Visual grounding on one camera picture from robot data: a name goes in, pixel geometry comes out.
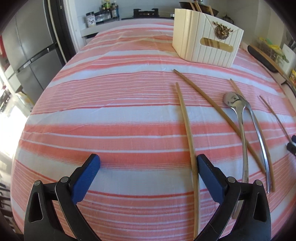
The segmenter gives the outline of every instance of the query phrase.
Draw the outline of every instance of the spoon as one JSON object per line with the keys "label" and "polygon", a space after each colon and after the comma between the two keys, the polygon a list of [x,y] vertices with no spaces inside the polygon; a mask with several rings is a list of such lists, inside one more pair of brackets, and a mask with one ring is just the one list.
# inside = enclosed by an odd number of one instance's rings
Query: spoon
{"label": "spoon", "polygon": [[257,135],[258,135],[258,139],[259,139],[259,143],[260,143],[260,146],[261,146],[262,155],[263,155],[263,159],[264,159],[265,170],[266,170],[267,193],[269,193],[270,188],[271,188],[270,171],[269,171],[269,165],[268,165],[266,151],[265,151],[263,141],[262,141],[262,137],[261,137],[259,127],[258,127],[258,120],[257,120],[257,118],[256,118],[256,116],[255,116],[255,114],[254,114],[254,112],[253,112],[253,110],[251,108],[250,103],[244,97],[242,97],[241,95],[240,95],[240,97],[243,98],[245,100],[245,102],[246,102],[246,108],[248,108],[250,113],[251,113],[251,117],[252,117],[255,129],[256,129]]}
{"label": "spoon", "polygon": [[[242,169],[242,182],[249,183],[249,164],[248,164],[248,155],[247,155],[247,144],[246,138],[244,135],[244,126],[243,126],[243,112],[246,107],[246,101],[239,94],[234,92],[228,92],[223,96],[223,102],[233,109],[237,115],[239,122],[239,130],[242,137],[242,160],[243,160],[243,169]],[[242,208],[243,200],[238,201],[235,207],[232,218],[237,219],[240,210]]]}

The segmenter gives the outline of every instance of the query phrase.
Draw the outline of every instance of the blue pad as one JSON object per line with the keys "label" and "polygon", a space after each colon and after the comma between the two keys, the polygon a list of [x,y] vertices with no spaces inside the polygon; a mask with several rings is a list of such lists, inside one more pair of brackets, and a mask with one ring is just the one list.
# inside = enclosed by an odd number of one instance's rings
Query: blue pad
{"label": "blue pad", "polygon": [[85,197],[92,181],[94,180],[98,170],[100,169],[101,161],[98,155],[93,155],[92,160],[85,168],[84,172],[73,185],[72,201],[74,205],[81,202]]}

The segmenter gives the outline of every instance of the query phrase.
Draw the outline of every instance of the gray refrigerator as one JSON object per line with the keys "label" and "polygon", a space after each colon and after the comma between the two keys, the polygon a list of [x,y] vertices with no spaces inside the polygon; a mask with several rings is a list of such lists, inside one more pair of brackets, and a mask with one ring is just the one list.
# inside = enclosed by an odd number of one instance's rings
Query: gray refrigerator
{"label": "gray refrigerator", "polygon": [[63,29],[66,22],[60,17],[63,16],[63,11],[59,12],[63,7],[60,3],[59,0],[28,0],[2,33],[14,74],[23,91],[35,103],[75,55],[71,39],[65,34],[67,30]]}

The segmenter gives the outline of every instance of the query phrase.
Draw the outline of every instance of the tiled wall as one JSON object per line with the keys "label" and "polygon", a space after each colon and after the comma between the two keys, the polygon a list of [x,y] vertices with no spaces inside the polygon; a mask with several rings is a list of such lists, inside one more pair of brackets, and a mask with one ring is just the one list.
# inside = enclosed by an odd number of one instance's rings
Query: tiled wall
{"label": "tiled wall", "polygon": [[[121,18],[132,17],[134,8],[140,8],[143,11],[158,8],[160,16],[169,17],[170,13],[173,13],[175,8],[180,8],[180,1],[181,0],[117,0],[117,4],[119,5]],[[205,5],[211,5],[212,8],[218,10],[218,17],[222,17],[226,13],[227,0],[204,0],[203,3]],[[84,24],[85,14],[88,12],[98,12],[100,5],[100,0],[75,0],[80,29],[86,28]]]}

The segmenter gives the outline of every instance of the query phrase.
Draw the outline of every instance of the table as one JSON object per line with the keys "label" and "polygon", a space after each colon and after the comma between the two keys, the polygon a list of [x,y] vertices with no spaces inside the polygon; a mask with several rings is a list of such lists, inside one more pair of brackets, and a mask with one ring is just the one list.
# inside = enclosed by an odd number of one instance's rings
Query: table
{"label": "table", "polygon": [[[250,102],[271,153],[276,192],[267,195],[272,235],[296,202],[295,157],[262,95],[290,135],[295,110],[280,86],[247,52],[239,50],[230,69],[186,62],[172,47],[173,21],[129,22],[99,33],[46,88],[22,133],[12,170],[12,207],[24,230],[27,200],[35,180],[55,182],[70,175],[91,153],[102,166],[78,204],[102,240],[177,241],[193,238],[193,187],[185,125],[175,82],[182,90],[196,154],[204,153],[226,176],[242,177],[240,138],[196,91],[172,72],[197,84],[237,123],[222,102],[232,78]],[[260,154],[249,113],[246,138]],[[250,182],[262,174],[249,154]],[[204,183],[201,228],[217,208]],[[54,204],[65,232],[71,231]],[[234,220],[224,231],[230,232]]]}

